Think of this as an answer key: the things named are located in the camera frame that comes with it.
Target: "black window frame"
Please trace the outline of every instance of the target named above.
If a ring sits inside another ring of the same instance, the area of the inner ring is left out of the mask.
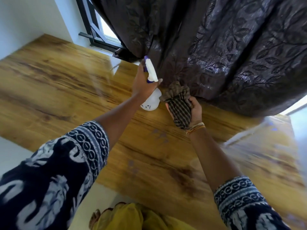
[[[76,0],[79,11],[86,29],[86,33],[80,32],[79,35],[89,38],[91,46],[102,48],[111,52],[119,48],[125,48],[123,45],[110,41],[104,35],[102,29],[99,29],[99,19],[97,12],[91,0]]]

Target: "checkered cleaning cloth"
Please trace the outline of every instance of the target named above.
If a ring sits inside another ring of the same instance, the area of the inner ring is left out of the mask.
[[[181,129],[187,129],[191,121],[191,107],[189,101],[190,89],[181,86],[179,81],[170,84],[168,90],[160,97],[160,101],[169,105],[169,111],[174,116],[174,123]]]

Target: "sleeve cuff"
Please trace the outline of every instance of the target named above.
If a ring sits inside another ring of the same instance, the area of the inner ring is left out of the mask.
[[[106,165],[110,150],[104,129],[96,121],[89,121],[66,133],[66,136],[73,139],[82,150],[95,180]]]
[[[214,201],[225,224],[232,213],[239,209],[255,204],[268,205],[246,176],[236,177],[221,185],[214,193]]]

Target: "foot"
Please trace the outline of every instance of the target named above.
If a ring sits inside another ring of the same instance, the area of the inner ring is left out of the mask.
[[[100,217],[100,210],[97,209],[95,212],[93,212],[92,217],[90,219],[90,223],[88,224],[90,230],[92,230],[94,224],[99,220],[99,217]]]

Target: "wooden surface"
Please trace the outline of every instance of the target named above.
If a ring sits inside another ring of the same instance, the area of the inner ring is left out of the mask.
[[[35,151],[126,100],[136,70],[44,35],[0,61],[0,135]],[[252,119],[203,104],[203,120],[284,221],[306,229],[306,188],[288,117]],[[225,146],[246,130],[250,134]],[[226,228],[189,139],[163,104],[138,110],[97,182],[196,228]]]

